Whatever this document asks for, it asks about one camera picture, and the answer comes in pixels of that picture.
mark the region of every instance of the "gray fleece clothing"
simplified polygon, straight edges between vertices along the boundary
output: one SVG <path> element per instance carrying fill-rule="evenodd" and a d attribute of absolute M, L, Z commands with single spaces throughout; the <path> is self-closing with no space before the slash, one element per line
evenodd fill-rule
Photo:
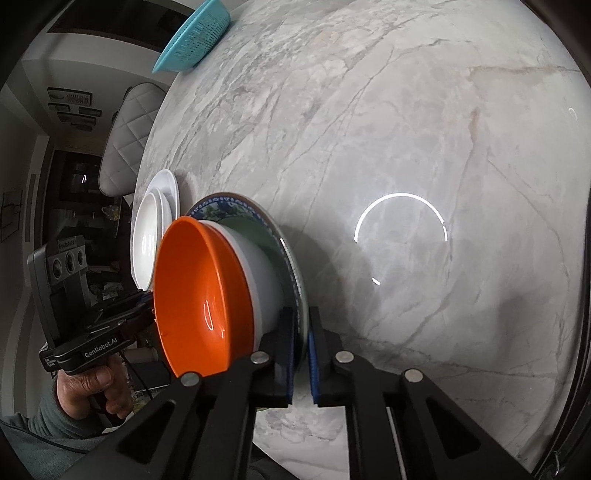
<path fill-rule="evenodd" d="M 20 413 L 2 420 L 26 432 L 80 450 L 92 450 L 105 436 L 99 418 L 91 414 L 84 420 L 73 420 L 61 409 L 57 401 L 56 383 L 47 391 L 37 414 L 28 419 Z M 21 462 L 35 480 L 57 480 L 74 463 L 84 457 L 82 453 L 68 452 L 48 445 L 34 436 L 0 424 L 4 435 Z M 270 459 L 257 459 L 248 469 L 248 480 L 297 480 L 292 474 Z"/>

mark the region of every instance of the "patterned plate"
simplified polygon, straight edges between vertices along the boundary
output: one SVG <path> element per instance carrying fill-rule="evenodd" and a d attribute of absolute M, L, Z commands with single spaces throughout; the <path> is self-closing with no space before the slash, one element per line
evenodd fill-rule
<path fill-rule="evenodd" d="M 189 211 L 196 220 L 210 220 L 228 226 L 259 246 L 267 255 L 278 276 L 288 305 L 297 312 L 298 365 L 306 354 L 309 313 L 304 281 L 285 235 L 270 215 L 253 200 L 237 193 L 215 193 L 199 200 Z"/>

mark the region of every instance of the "person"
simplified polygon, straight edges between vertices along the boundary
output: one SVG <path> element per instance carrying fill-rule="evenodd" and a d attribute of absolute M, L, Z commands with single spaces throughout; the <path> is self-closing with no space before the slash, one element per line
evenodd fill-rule
<path fill-rule="evenodd" d="M 101 392 L 107 398 L 107 412 L 120 419 L 130 414 L 131 390 L 119 355 L 79 375 L 68 376 L 60 370 L 32 418 L 20 413 L 2 418 L 0 428 L 35 480 L 59 479 L 104 440 L 104 427 L 89 401 Z M 247 479 L 297 480 L 254 445 Z"/>

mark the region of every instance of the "silver bolt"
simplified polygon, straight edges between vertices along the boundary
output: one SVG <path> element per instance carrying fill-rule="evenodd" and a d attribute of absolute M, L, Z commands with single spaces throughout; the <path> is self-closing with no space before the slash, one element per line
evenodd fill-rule
<path fill-rule="evenodd" d="M 194 387 L 199 383 L 199 375 L 197 375 L 195 372 L 187 372 L 182 374 L 181 383 L 185 387 Z"/>
<path fill-rule="evenodd" d="M 262 365 L 266 364 L 270 358 L 271 357 L 269 357 L 269 354 L 267 352 L 259 350 L 258 352 L 254 352 L 251 355 L 251 362 L 255 365 Z"/>
<path fill-rule="evenodd" d="M 423 379 L 423 372 L 417 370 L 415 368 L 411 368 L 410 370 L 406 370 L 404 372 L 404 377 L 412 383 L 419 383 Z"/>
<path fill-rule="evenodd" d="M 355 356 L 347 350 L 341 350 L 340 352 L 336 352 L 335 358 L 340 364 L 349 364 L 353 361 Z"/>

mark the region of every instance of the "orange bowl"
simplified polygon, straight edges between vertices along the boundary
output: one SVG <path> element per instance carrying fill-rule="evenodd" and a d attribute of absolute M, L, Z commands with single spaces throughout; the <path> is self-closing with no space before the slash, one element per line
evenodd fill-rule
<path fill-rule="evenodd" d="M 179 217 L 162 238 L 154 308 L 177 377 L 217 374 L 252 352 L 252 303 L 240 262 L 220 233 L 191 217 Z"/>

